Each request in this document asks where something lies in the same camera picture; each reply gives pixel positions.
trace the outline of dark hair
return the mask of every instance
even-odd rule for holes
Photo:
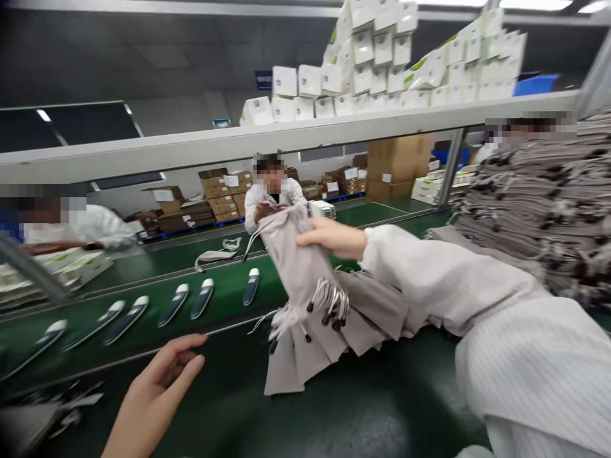
[[[255,161],[255,172],[260,174],[267,170],[277,170],[282,167],[282,160],[277,154],[262,155]]]

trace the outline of finger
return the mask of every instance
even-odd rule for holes
[[[207,339],[208,336],[205,335],[189,334],[170,340],[143,370],[143,378],[150,382],[163,381],[167,369],[175,362],[180,353],[204,345]]]
[[[186,391],[204,366],[205,361],[206,358],[203,355],[197,355],[189,361],[174,383],[161,395],[160,402],[164,406],[166,415],[174,414],[180,401],[185,397]]]

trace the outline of sign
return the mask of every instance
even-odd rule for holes
[[[256,88],[259,90],[272,90],[271,70],[256,70]]]

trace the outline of metal frame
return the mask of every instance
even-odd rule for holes
[[[0,155],[0,183],[81,183],[247,160],[254,153],[282,154],[449,130],[489,119],[520,118],[529,112],[567,112],[578,92],[16,151]]]

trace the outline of electronic device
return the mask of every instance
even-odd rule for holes
[[[123,310],[124,306],[125,301],[116,301],[110,306],[110,308],[106,311],[104,315],[95,320],[95,324],[93,326],[91,326],[88,330],[79,334],[76,338],[65,344],[62,347],[62,352],[67,352],[69,350],[72,350],[73,348],[78,347],[84,341],[88,340],[90,337],[100,332],[121,314],[121,311]]]

